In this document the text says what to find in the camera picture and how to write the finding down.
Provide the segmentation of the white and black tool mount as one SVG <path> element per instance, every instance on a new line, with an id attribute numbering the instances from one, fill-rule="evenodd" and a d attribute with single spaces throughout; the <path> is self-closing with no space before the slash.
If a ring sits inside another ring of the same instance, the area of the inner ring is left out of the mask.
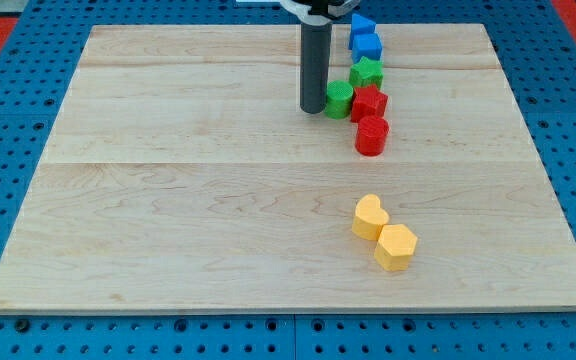
<path id="1" fill-rule="evenodd" d="M 280 6 L 308 25 L 326 25 L 343 18 L 360 0 L 280 0 Z"/>

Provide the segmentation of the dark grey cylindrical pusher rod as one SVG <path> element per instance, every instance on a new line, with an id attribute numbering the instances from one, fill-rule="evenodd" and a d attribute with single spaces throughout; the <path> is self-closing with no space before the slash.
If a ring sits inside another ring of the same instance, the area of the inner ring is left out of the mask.
<path id="1" fill-rule="evenodd" d="M 300 108 L 322 112 L 327 101 L 332 24 L 300 25 Z"/>

